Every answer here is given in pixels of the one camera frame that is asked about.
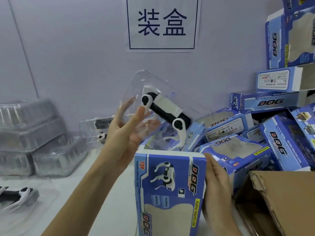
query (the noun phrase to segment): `cardboard flap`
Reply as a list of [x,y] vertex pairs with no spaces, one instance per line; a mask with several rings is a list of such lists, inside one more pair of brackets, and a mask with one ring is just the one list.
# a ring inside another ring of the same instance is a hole
[[[280,232],[273,230],[272,234],[266,234],[265,229],[273,226],[271,217],[268,218],[264,211],[262,199]],[[315,235],[315,172],[251,171],[236,196],[236,204],[241,206],[238,208],[242,211],[250,211],[253,217],[251,225],[256,232],[262,228],[262,235]]]

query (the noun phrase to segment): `white table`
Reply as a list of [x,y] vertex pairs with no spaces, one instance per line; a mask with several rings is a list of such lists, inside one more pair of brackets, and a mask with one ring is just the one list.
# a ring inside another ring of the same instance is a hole
[[[99,149],[92,150],[78,169],[67,178],[52,179],[60,194],[52,205],[41,216],[26,236],[40,236],[49,223],[56,216],[61,207],[81,181],[85,173],[97,158]],[[244,236],[250,236],[236,209],[234,217]],[[114,235],[135,236],[137,231],[137,213],[134,189],[134,166],[130,165],[118,178],[108,194],[92,228],[89,236]],[[198,236],[215,236],[208,228],[203,217],[200,216]]]

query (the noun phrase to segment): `sign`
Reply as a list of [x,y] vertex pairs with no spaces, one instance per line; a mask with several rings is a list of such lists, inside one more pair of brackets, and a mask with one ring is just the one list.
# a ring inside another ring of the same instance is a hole
[[127,52],[191,52],[201,0],[125,0]]

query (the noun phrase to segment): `wall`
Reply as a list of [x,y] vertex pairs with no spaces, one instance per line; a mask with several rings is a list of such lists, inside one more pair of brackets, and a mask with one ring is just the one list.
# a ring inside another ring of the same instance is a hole
[[112,115],[136,71],[187,91],[209,111],[254,89],[266,68],[264,23],[281,0],[202,0],[193,53],[126,53],[122,0],[11,0],[40,97],[77,130]]
[[0,0],[0,103],[36,98],[18,30],[8,0]]

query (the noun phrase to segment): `product information label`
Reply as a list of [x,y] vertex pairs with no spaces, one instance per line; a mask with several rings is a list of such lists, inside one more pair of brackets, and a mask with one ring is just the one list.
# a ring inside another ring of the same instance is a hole
[[288,69],[274,71],[269,73],[261,73],[258,75],[257,88],[270,90],[287,90],[289,85]]
[[232,133],[237,134],[244,130],[244,124],[242,118],[237,118],[229,123],[223,124],[222,126],[213,129],[206,133],[208,142],[216,139],[228,136]]
[[255,141],[255,142],[261,142],[264,140],[264,136],[262,135],[259,127],[246,133],[246,136],[248,139]]

